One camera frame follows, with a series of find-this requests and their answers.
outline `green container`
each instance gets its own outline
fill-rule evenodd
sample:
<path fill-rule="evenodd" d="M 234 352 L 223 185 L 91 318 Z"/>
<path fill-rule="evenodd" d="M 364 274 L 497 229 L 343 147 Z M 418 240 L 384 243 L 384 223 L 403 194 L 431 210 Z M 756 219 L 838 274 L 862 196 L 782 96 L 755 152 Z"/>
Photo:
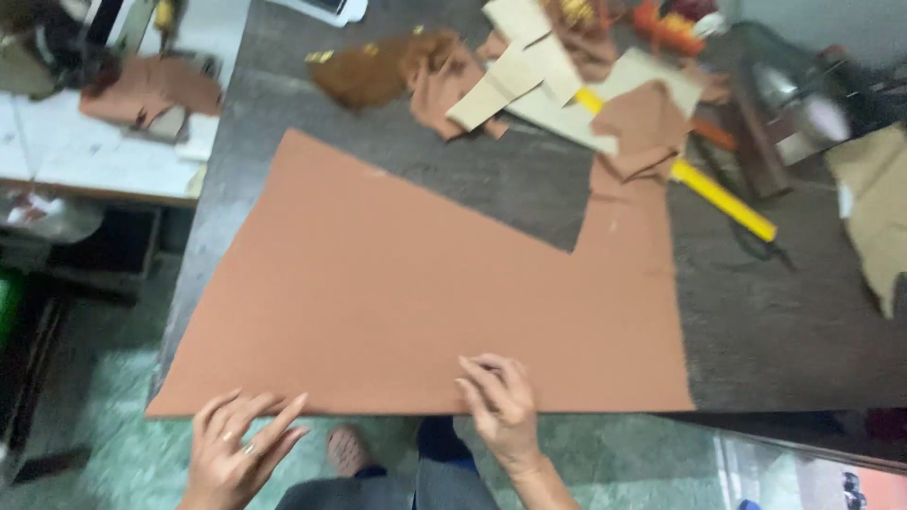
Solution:
<path fill-rule="evenodd" d="M 15 315 L 25 291 L 25 276 L 19 271 L 0 268 L 0 351 L 15 326 Z"/>

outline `yellow ruler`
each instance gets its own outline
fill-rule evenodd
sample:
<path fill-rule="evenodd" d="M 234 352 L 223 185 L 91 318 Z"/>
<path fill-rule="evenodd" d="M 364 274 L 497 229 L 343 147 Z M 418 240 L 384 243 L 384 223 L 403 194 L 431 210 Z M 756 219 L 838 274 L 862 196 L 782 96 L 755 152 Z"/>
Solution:
<path fill-rule="evenodd" d="M 593 91 L 582 88 L 574 96 L 576 102 L 582 104 L 593 113 L 598 113 L 604 102 Z M 686 184 L 702 198 L 714 205 L 720 211 L 730 216 L 737 223 L 753 232 L 759 239 L 772 242 L 778 233 L 778 228 L 766 219 L 765 216 L 753 211 L 730 191 L 722 188 L 717 182 L 712 181 L 699 169 L 689 164 L 683 158 L 677 158 L 671 167 L 671 176 Z"/>

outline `hand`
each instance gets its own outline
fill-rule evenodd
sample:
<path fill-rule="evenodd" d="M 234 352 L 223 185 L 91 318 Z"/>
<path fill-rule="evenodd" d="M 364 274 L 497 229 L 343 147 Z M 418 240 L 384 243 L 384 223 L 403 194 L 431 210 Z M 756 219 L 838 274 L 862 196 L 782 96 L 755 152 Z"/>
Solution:
<path fill-rule="evenodd" d="M 456 379 L 475 429 L 511 478 L 540 468 L 535 403 L 526 367 L 495 354 L 460 356 L 468 378 Z"/>
<path fill-rule="evenodd" d="M 241 397 L 236 389 L 211 400 L 192 420 L 189 483 L 178 510 L 241 510 L 268 481 L 277 464 L 308 433 L 288 428 L 308 394 L 296 397 L 243 446 L 252 420 L 283 401 L 266 393 Z"/>

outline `ring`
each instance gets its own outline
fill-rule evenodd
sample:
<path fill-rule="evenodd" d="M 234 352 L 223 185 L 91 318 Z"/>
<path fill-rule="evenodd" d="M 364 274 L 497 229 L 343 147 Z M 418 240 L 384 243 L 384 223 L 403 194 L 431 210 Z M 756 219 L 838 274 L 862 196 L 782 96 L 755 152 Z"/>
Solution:
<path fill-rule="evenodd" d="M 258 450 L 255 448 L 255 443 L 248 443 L 242 447 L 242 455 L 258 457 Z"/>

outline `person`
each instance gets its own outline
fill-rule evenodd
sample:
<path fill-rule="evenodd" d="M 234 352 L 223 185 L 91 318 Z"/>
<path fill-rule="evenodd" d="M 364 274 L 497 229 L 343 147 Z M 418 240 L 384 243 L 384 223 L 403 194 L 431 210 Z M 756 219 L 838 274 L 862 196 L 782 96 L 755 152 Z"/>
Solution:
<path fill-rule="evenodd" d="M 526 367 L 484 354 L 460 357 L 463 391 L 475 429 L 506 472 L 527 510 L 576 510 L 551 460 L 539 449 L 536 410 Z M 178 510 L 241 510 L 268 481 L 278 463 L 307 433 L 291 427 L 306 404 L 296 397 L 245 444 L 252 419 L 281 404 L 274 395 L 213 398 L 192 421 L 189 480 Z M 278 510 L 497 508 L 479 477 L 452 417 L 426 417 L 417 434 L 419 463 L 414 496 L 372 457 L 354 427 L 328 434 L 327 460 L 337 478 L 294 485 Z"/>

